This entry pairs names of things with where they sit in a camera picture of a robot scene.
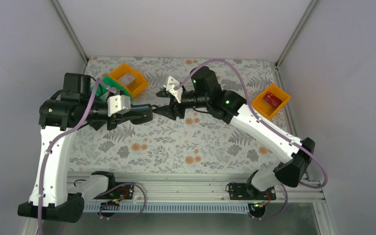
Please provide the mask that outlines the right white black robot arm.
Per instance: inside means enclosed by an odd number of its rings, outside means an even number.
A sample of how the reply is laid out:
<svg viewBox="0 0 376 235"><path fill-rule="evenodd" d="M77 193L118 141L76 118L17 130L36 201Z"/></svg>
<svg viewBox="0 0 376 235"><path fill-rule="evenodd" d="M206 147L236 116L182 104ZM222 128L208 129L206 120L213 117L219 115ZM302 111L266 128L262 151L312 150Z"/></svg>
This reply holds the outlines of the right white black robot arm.
<svg viewBox="0 0 376 235"><path fill-rule="evenodd" d="M186 109L206 108L213 118L230 124L262 143L278 158L279 164L268 169L256 170L247 183L259 191L283 184L295 188L307 170L315 143L310 138L300 139L260 117L250 108L244 97L234 91L221 88L216 74L207 66L195 71L191 77L193 90L181 87L173 91L179 82L169 77L158 97L168 97L166 106L156 107L155 114L172 120L184 119Z"/></svg>

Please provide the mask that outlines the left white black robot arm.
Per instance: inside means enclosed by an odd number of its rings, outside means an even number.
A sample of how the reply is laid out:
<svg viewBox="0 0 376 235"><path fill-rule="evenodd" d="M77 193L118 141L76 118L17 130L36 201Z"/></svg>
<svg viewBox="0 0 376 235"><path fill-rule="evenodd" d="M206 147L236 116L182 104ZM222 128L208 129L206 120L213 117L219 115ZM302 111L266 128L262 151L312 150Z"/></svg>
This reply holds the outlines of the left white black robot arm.
<svg viewBox="0 0 376 235"><path fill-rule="evenodd" d="M28 201L18 206L19 216L75 223L93 199L113 206L133 197L134 184L120 183L107 171L95 171L74 187L67 186L68 159L80 128L113 130L127 121L143 124L153 118L151 105L132 105L128 96L114 88L108 88L107 100L101 100L91 88L92 81L89 75L66 73L63 88L41 105L38 172Z"/></svg>

